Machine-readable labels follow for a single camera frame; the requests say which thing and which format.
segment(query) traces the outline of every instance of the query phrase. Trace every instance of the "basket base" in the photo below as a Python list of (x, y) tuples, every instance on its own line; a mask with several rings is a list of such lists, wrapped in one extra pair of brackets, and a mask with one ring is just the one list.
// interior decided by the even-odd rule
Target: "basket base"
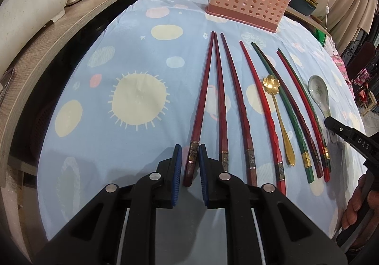
[(234, 17), (231, 17), (229, 16), (231, 13), (230, 9), (222, 8), (219, 6), (212, 5), (212, 4), (208, 4), (208, 6), (205, 8), (205, 11), (207, 12), (207, 14), (210, 14), (213, 16), (230, 19), (237, 22), (242, 22), (247, 25), (252, 25), (253, 27), (257, 27), (259, 29), (263, 29), (272, 33), (276, 33), (276, 29), (278, 28), (278, 26), (274, 23), (264, 21), (262, 19), (255, 18), (254, 16), (248, 16), (246, 14), (242, 14), (235, 11), (233, 11)]

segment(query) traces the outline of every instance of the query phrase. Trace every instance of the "white plastic bin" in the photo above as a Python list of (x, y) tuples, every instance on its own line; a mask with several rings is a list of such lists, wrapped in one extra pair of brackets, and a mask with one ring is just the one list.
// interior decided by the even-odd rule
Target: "white plastic bin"
[(4, 0), (0, 6), (0, 76), (49, 20), (64, 15), (67, 0)]

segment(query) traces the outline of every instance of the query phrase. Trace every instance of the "human hand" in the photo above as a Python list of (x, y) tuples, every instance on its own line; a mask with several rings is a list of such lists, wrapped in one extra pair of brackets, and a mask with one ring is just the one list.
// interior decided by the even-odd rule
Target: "human hand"
[[(358, 187), (354, 190), (354, 193), (347, 204), (347, 208), (342, 216), (342, 229), (346, 230), (350, 225), (356, 223), (358, 215), (357, 212), (362, 206), (362, 187), (366, 181), (366, 174), (362, 175), (358, 180)], [(357, 249), (364, 246), (375, 232), (379, 225), (379, 192), (370, 191), (367, 195), (367, 202), (370, 208), (374, 210), (374, 216), (368, 223), (367, 227), (358, 236), (356, 241), (351, 245), (351, 248)]]

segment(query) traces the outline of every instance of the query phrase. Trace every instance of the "white spoon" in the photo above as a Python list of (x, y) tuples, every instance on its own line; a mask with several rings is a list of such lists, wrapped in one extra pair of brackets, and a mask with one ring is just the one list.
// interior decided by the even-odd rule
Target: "white spoon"
[[(330, 107), (329, 107), (328, 88), (325, 82), (323, 81), (323, 79), (320, 76), (310, 77), (310, 79), (308, 80), (308, 90), (312, 99), (321, 109), (324, 117), (327, 118), (328, 116), (332, 116), (332, 114), (330, 113)], [(331, 142), (333, 143), (337, 142), (335, 133), (330, 134), (329, 132), (329, 136), (330, 136)]]

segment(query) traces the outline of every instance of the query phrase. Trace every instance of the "polka dot tablecloth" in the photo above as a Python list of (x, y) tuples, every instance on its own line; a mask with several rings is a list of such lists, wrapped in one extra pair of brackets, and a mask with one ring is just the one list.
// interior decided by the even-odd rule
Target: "polka dot tablecloth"
[[(312, 132), (306, 110), (276, 50), (280, 48), (306, 85), (312, 75), (327, 83), (332, 115), (364, 131), (353, 97), (340, 71), (316, 39), (300, 24), (283, 18), (276, 34), (205, 13), (208, 0), (138, 0), (118, 16), (83, 57), (54, 111), (38, 166), (38, 196), (48, 239), (106, 184), (135, 183), (171, 157), (175, 144), (188, 152), (200, 83), (212, 30), (227, 39), (251, 127), (258, 184), (275, 183), (269, 135), (251, 72), (239, 41), (245, 43), (260, 79), (268, 75), (254, 52), (255, 42), (292, 92)], [(222, 44), (226, 93), (229, 170), (246, 181), (238, 107)], [(267, 95), (280, 148), (282, 135), (272, 98)], [(329, 141), (331, 181), (307, 183), (296, 136), (277, 97), (296, 155), (285, 164), (287, 196), (332, 237), (346, 201), (365, 172), (363, 158), (339, 139)], [(218, 158), (217, 79), (213, 55), (201, 142)], [(181, 187), (173, 210), (157, 211), (157, 264), (226, 264), (223, 210), (206, 210), (200, 176)]]

